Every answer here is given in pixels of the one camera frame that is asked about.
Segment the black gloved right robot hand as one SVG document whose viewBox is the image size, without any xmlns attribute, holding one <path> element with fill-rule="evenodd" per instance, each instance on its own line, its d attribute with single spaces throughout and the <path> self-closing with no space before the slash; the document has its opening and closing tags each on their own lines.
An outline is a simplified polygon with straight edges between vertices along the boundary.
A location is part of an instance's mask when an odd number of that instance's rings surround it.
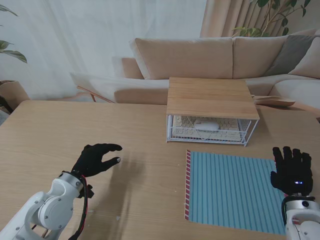
<svg viewBox="0 0 320 240">
<path fill-rule="evenodd" d="M 289 196 L 294 194 L 308 196 L 313 189 L 311 156 L 288 146 L 282 150 L 274 147 L 272 153 L 276 166 L 276 171 L 270 172 L 272 186 Z"/>
</svg>

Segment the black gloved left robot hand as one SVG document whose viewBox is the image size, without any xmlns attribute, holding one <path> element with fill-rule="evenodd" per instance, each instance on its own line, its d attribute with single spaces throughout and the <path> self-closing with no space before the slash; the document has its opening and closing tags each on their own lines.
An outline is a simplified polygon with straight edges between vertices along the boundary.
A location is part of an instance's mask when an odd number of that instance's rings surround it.
<svg viewBox="0 0 320 240">
<path fill-rule="evenodd" d="M 105 172 L 117 165 L 121 161 L 121 158 L 114 157 L 110 160 L 102 161 L 103 156 L 109 152 L 121 151 L 122 149 L 120 145 L 112 143 L 88 144 L 82 150 L 71 172 L 85 178 Z"/>
</svg>

